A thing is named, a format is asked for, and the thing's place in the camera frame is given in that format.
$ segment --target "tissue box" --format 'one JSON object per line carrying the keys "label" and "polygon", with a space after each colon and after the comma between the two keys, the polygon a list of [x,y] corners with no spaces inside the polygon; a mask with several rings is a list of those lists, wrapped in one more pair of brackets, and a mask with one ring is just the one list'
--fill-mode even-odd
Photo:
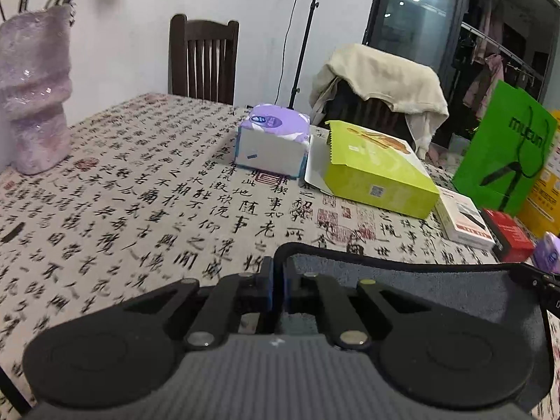
{"label": "tissue box", "polygon": [[404,140],[331,121],[324,181],[333,195],[425,219],[439,191]]}
{"label": "tissue box", "polygon": [[553,233],[545,232],[533,252],[533,263],[539,270],[548,273],[560,273],[560,239]]}
{"label": "tissue box", "polygon": [[308,151],[307,115],[272,104],[260,104],[239,126],[235,163],[297,178],[305,170]]}
{"label": "tissue box", "polygon": [[436,211],[447,238],[474,248],[491,250],[496,243],[473,201],[449,189],[439,190],[440,198],[436,203]]}

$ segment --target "black mount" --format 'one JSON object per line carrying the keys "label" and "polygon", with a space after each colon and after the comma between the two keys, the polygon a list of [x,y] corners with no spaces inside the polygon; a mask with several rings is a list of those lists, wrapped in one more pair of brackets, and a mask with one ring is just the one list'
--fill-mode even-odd
{"label": "black mount", "polygon": [[307,47],[307,39],[309,38],[309,30],[312,27],[312,21],[313,21],[313,13],[315,12],[315,9],[317,9],[319,7],[319,4],[317,2],[317,0],[312,0],[311,1],[311,6],[309,8],[309,16],[307,17],[307,25],[305,26],[305,34],[303,35],[303,43],[301,45],[301,51],[300,51],[300,59],[297,62],[297,69],[296,69],[296,77],[293,80],[293,87],[292,87],[292,96],[290,96],[289,99],[289,105],[288,105],[288,109],[293,109],[293,102],[296,99],[296,95],[300,92],[300,89],[298,88],[298,82],[300,81],[300,74],[301,74],[301,66],[303,64],[303,57],[305,56],[305,49]]}
{"label": "black mount", "polygon": [[[548,303],[556,299],[560,288],[550,276],[512,267],[516,282]],[[202,288],[184,279],[48,329],[25,350],[23,369],[37,399],[52,408],[130,406],[161,393],[187,357],[239,347],[230,335],[244,313],[260,313],[257,334],[281,333],[280,311],[315,316],[331,348],[363,355],[407,398],[449,412],[513,401],[532,369],[525,341],[499,325],[375,280],[342,287],[330,276],[296,272],[291,259],[278,265],[271,258],[258,274],[230,275]],[[291,345],[292,336],[282,339]]]}

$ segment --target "tablecloth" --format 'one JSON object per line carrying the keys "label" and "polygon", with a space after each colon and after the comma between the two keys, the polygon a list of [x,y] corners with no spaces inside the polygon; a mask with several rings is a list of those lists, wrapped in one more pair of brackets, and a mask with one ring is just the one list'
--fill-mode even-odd
{"label": "tablecloth", "polygon": [[[236,167],[245,116],[145,94],[72,127],[71,154],[50,171],[0,175],[0,365],[24,396],[23,349],[42,330],[184,277],[211,285],[256,272],[287,241],[411,263],[496,262],[445,239],[433,214],[410,218]],[[449,187],[448,174],[428,169]],[[560,359],[559,329],[551,315]],[[555,376],[534,414],[555,420],[558,398]],[[17,418],[5,400],[0,415]]]}

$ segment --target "white wall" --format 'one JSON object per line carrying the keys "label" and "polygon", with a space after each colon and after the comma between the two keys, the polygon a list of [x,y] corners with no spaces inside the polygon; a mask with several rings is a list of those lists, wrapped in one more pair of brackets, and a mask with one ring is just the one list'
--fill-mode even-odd
{"label": "white wall", "polygon": [[[298,106],[306,105],[311,78],[335,47],[361,42],[371,0],[319,0],[301,75]],[[2,0],[13,13],[17,0]],[[32,0],[38,8],[40,0]],[[298,0],[286,48],[279,104],[287,105],[311,0]],[[72,97],[65,105],[75,123],[147,91],[167,91],[169,20],[175,13],[240,23],[235,103],[274,101],[282,44],[293,0],[76,0],[72,28]]]}

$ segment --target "wooden chair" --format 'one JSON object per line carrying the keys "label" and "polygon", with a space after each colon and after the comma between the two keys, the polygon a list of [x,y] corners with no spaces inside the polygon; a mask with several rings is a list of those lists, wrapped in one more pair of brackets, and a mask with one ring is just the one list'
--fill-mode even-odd
{"label": "wooden chair", "polygon": [[169,26],[173,95],[233,104],[239,22],[222,25],[175,14]]}

